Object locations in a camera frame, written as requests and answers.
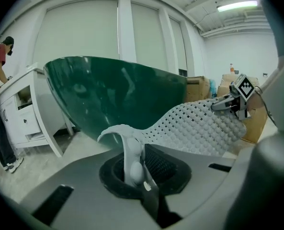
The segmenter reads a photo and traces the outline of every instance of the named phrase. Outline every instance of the cabinet drawer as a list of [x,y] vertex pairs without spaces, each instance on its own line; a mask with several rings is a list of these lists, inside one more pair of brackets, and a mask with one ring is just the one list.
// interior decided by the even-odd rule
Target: cabinet drawer
[[41,132],[41,128],[38,125],[33,105],[29,105],[18,111],[19,126],[24,135],[31,135]]

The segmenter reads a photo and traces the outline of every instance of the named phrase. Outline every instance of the cabinet door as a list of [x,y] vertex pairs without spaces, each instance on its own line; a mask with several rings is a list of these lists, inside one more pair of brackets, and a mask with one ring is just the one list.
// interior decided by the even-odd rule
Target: cabinet door
[[17,108],[14,96],[6,100],[0,107],[0,115],[7,130],[9,142],[11,144],[28,142],[17,121]]

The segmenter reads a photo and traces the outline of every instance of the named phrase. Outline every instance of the white sneaker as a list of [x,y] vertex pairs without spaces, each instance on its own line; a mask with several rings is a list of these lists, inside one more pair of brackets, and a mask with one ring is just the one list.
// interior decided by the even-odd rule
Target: white sneaker
[[23,158],[18,158],[15,162],[13,163],[8,163],[8,168],[11,173],[14,173],[16,169],[21,165],[23,162]]

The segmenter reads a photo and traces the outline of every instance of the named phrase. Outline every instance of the ceiling light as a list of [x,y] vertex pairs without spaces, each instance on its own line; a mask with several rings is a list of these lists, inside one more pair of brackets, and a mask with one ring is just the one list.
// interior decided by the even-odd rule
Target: ceiling light
[[258,5],[257,1],[236,2],[236,3],[224,5],[224,6],[218,6],[217,10],[219,12],[222,12],[222,11],[232,10],[232,9],[237,9],[237,8],[254,7],[257,5]]

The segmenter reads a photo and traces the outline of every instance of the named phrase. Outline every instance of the white perforated mat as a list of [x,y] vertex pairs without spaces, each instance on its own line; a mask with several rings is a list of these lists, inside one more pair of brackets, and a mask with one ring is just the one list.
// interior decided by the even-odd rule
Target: white perforated mat
[[128,125],[107,128],[98,137],[118,133],[123,138],[136,138],[142,145],[156,144],[195,154],[222,156],[233,142],[246,133],[245,125],[231,110],[213,112],[217,99],[180,104],[170,109],[148,129]]

